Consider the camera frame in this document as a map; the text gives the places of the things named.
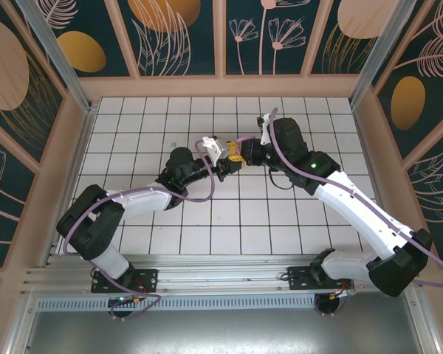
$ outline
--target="ventilated metal strip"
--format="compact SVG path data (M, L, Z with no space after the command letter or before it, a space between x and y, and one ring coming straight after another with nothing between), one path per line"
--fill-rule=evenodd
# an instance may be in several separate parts
M313 308L314 294L164 296L151 310L249 310L263 308ZM140 309L153 300L124 304L115 310ZM43 298L37 312L108 311L108 297Z

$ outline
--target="metal frame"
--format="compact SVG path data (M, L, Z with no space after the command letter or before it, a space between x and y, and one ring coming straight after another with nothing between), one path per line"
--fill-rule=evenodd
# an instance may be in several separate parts
M378 37L374 48L366 60L360 76L357 79L351 92L351 107L353 110L361 103L365 93L369 89L374 76L379 71L382 63L387 58L389 51L392 49L395 41L399 37L402 27L412 13L416 0L398 1L391 17L384 26L384 30Z

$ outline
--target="black cable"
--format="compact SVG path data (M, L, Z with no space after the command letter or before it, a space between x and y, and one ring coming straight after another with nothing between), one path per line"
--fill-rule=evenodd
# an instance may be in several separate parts
M279 187L275 182L274 182L274 178L272 177L272 167L269 167L267 174L269 175L269 179L271 180L271 183L274 184L275 187L279 188L280 190L290 190L291 188L294 187L294 184L292 183L292 185L289 188L285 188L285 187Z

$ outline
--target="cable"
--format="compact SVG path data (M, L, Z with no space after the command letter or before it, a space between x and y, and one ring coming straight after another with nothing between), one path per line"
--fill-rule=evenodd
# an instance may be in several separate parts
M274 187L279 188L280 190L290 190L294 187L294 184L292 183L291 186L289 188L285 188L285 187L280 187L278 186L275 182L274 182L274 178L272 177L272 167L269 167L269 169L267 170L267 175L269 176L269 179L271 180L271 183L274 184Z
M305 171L299 170L296 168L293 164L287 160L287 158L284 156L284 154L281 151L281 148L279 147L279 144L277 142L277 139L275 138L275 132L274 132L274 118L275 114L278 112L277 107L272 110L272 113L269 115L269 131L271 135L272 145L275 148L275 152L279 155L282 162L293 172L298 173L299 175L303 177L307 177L310 179L314 179L315 181L323 182L323 183L330 183L341 190L344 190L347 192L351 197L356 197L357 200L359 200L365 207L367 207L369 210L371 210L381 221L383 221L390 229L392 229L394 232L396 232L400 237L402 237L407 242L411 243L413 246L415 246L417 249L419 249L421 252L425 253L428 257L433 259L435 262L437 262L439 265L443 267L443 261L440 260L436 255L428 251L425 247L420 245L418 242L413 240L412 238L408 237L404 232L396 227L392 222L390 222L384 215L382 215L380 212L378 212L372 204L370 204L367 200L365 200L361 195L357 195L354 193L353 190L349 189L347 186L343 186L341 183L338 183L336 181L332 181L326 178L318 177L315 175L312 175L310 173L307 173ZM418 285L428 285L428 286L435 286L437 288L443 288L443 282L427 282L424 280L414 280L415 284Z

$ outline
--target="white tile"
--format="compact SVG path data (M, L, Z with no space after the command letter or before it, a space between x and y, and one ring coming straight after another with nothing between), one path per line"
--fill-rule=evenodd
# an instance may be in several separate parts
M190 112L192 114L213 113L213 97L192 97Z
M210 227L183 226L180 254L209 254Z
M191 114L189 131L213 131L213 114Z
M254 133L259 132L258 121L259 114L238 114L238 131Z
M168 101L167 97L148 97L145 114L166 114L168 112Z
M122 232L123 232L123 227L118 226L110 242L113 246L116 247L117 250L120 250Z
M337 153L337 140L333 133L312 133L313 148L324 153Z
M168 114L165 121L166 133L183 133L189 131L189 114Z
M138 133L118 133L113 144L113 152L136 153L139 138Z
M242 254L271 254L269 227L243 226L241 228Z
M131 180L131 188L141 188L146 187L149 184L153 183L156 180L157 176L133 176L133 179Z
M308 194L304 188L294 186L295 199L316 199L316 197Z
M241 200L241 225L269 225L267 201Z
M325 204L326 221L328 225L350 225L350 223L341 216L336 210Z
M182 225L182 204L154 213L154 225Z
M160 153L163 133L141 133L138 153Z
M349 175L367 175L368 167L361 153L342 153L343 168Z
M142 114L122 114L118 122L118 133L139 133Z
M75 197L78 198L84 189L93 184L97 184L100 188L103 187L104 181L105 176L80 176L77 189L75 190Z
M150 226L153 224L153 216L153 212L145 212L144 214L133 216L131 218L125 219L125 226Z
M92 133L114 133L117 131L118 117L117 114L99 114Z
M82 174L84 175L106 175L109 167L109 153L87 153L83 163Z
M148 254L150 240L150 226L125 226L120 252L122 254Z
M212 201L212 225L239 225L239 201Z
M87 148L88 153L110 153L115 134L95 133L90 138L90 144Z
M215 114L213 119L213 131L216 133L225 131L237 131L238 121L236 114Z
M308 114L329 114L328 103L324 97L309 97L305 99Z
M239 192L241 199L266 198L266 179L264 176L240 176L239 177Z
M102 97L99 114L120 114L123 97Z
M243 168L239 170L240 175L263 175L266 173L264 166L247 166L244 165Z
M109 175L132 175L136 153L113 153L110 158Z
M239 199L238 176L226 176L223 182L217 178L213 199Z
M356 133L356 124L351 114L332 114L335 133Z
M357 134L338 133L337 141L341 153L362 153L363 151Z
M332 114L351 114L351 107L347 98L329 97L327 100Z
M142 114L145 110L145 104L146 104L145 97L125 97L121 113Z
M302 133L310 132L309 119L306 114L286 114L286 117L294 119Z
M330 249L330 239L326 226L301 226L303 254L319 254Z
M161 155L159 153L138 153L134 163L135 175L158 175Z
M333 133L332 118L329 114L309 114L312 133Z
M261 97L261 113L271 113L274 108L278 108L278 114L282 115L284 109L282 107L282 99L280 97Z
M190 113L190 97L169 98L168 113Z
M268 200L271 225L297 225L295 201Z
M181 146L187 147L188 134L187 133L166 133L164 134L164 145L162 151L170 153L175 148Z
M361 252L360 237L352 226L329 226L332 247L337 251Z
M323 203L317 200L297 200L299 225L326 225Z
M356 184L356 187L358 187L361 192L366 194L368 198L376 198L369 176L349 176L349 179L351 179L351 182Z
M272 179L274 182L283 188L289 188L288 190L282 190L277 188L274 184L272 184L269 176L266 176L267 183L267 197L274 199L293 199L294 198L294 188L290 188L292 186L292 182L285 175L272 175Z
M211 254L240 254L238 226L213 226Z
M211 181L210 178L204 178L197 183L192 183L187 187L189 198L206 198L210 193Z
M215 113L236 114L236 97L215 97Z
M271 226L272 254L301 254L298 226Z
M144 116L142 116L141 132L164 132L165 118L165 114L145 114Z
M184 202L182 225L210 225L211 201L204 203Z
M238 114L256 114L261 113L258 97L238 97L236 99Z
M180 226L155 226L151 234L151 254L179 254Z
M131 184L131 176L106 176L103 189L106 191L129 190Z
M291 117L292 114L305 114L305 101L302 97L282 97L282 106L286 117Z
M190 151L192 151L193 153L196 152L195 150L195 143L198 142L199 140L202 140L203 136L212 136L212 132L208 131L208 132L204 132L204 133L189 133L189 143L187 145L187 147L190 149ZM202 147L202 144L200 144L199 149L205 153L205 148Z

